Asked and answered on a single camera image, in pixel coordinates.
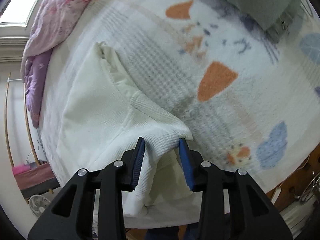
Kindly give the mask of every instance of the floral comforter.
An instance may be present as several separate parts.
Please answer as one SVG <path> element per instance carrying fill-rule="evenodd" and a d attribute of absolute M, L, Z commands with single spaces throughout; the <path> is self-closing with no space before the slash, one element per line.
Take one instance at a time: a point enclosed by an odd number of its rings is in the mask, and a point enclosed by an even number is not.
<path fill-rule="evenodd" d="M 23 52 L 21 76 L 34 127 L 39 125 L 45 76 L 52 49 L 73 30 L 90 0 L 43 0 Z"/>

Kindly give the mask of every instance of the mattress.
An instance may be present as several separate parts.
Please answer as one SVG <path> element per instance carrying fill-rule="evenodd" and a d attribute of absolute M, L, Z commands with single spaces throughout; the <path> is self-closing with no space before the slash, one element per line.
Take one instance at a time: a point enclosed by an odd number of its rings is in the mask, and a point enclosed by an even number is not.
<path fill-rule="evenodd" d="M 54 49 L 46 76 L 39 129 L 53 172 L 62 186 L 72 176 L 56 154 L 61 119 L 86 52 L 104 41 L 138 88 L 190 128 L 191 148 L 220 168 L 245 167 L 271 190 L 319 143 L 319 32 L 301 11 L 275 45 L 223 0 L 92 0 Z M 206 78 L 221 73 L 218 84 Z M 201 193 L 192 194 L 147 207 L 145 217 L 125 223 L 197 222 L 200 203 Z"/>

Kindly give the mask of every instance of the pink object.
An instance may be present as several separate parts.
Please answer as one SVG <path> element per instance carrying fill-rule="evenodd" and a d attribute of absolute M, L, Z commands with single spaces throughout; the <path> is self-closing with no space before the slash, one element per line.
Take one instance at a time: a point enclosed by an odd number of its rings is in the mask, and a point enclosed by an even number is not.
<path fill-rule="evenodd" d="M 55 178 L 49 163 L 14 176 L 20 190 L 33 187 L 49 179 Z"/>
<path fill-rule="evenodd" d="M 29 170 L 31 170 L 29 164 L 22 164 L 19 166 L 12 167 L 12 173 L 14 176 Z"/>
<path fill-rule="evenodd" d="M 69 36 L 89 1 L 43 0 L 41 3 L 21 63 L 21 77 L 26 83 L 26 104 L 34 127 L 38 127 L 52 49 Z"/>

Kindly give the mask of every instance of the cable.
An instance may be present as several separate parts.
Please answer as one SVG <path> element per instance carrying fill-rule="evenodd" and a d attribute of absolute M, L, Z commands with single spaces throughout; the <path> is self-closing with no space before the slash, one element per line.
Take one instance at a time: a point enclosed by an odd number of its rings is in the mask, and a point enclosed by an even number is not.
<path fill-rule="evenodd" d="M 43 148 L 43 145 L 37 140 L 37 142 L 40 144 L 40 146 L 41 146 L 41 148 L 42 148 L 42 150 L 43 150 L 43 152 L 44 152 L 44 148 Z"/>
<path fill-rule="evenodd" d="M 36 151 L 38 151 L 39 150 L 39 145 L 40 145 L 40 142 L 37 140 L 37 142 L 38 142 L 38 149 L 36 149 Z M 29 156 L 30 156 L 30 154 L 32 153 L 32 151 L 28 154 L 28 156 L 27 156 L 27 158 L 26 158 L 26 162 L 29 164 L 29 162 L 28 162 L 28 158 L 29 158 Z"/>

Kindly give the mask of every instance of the metal rod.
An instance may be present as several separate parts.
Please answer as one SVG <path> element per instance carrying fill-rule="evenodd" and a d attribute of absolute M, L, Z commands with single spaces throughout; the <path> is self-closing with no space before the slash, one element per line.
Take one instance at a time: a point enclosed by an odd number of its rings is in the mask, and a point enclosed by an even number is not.
<path fill-rule="evenodd" d="M 27 132 L 28 132 L 28 138 L 29 138 L 31 150 L 33 153 L 33 157 L 36 160 L 36 164 L 37 164 L 37 166 L 39 166 L 40 162 L 39 162 L 38 156 L 36 154 L 35 146 L 33 145 L 32 137 L 31 137 L 31 133 L 30 133 L 28 114 L 27 114 L 27 105 L 26 105 L 26 84 L 25 83 L 23 84 L 23 103 L 24 103 L 24 118 L 26 120 L 26 126 L 27 126 Z"/>
<path fill-rule="evenodd" d="M 7 150 L 8 150 L 10 164 L 11 164 L 11 167 L 14 167 L 13 160 L 12 160 L 12 155 L 11 155 L 11 150 L 10 150 L 10 145 L 9 145 L 8 126 L 7 126 L 7 102 L 8 102 L 8 90 L 9 90 L 10 76 L 11 76 L 11 72 L 9 73 L 9 77 L 8 77 L 8 80 L 7 80 L 7 87 L 6 87 L 6 90 L 5 90 L 5 99 L 4 99 L 4 133 L 5 133 L 5 141 L 7 143 Z"/>

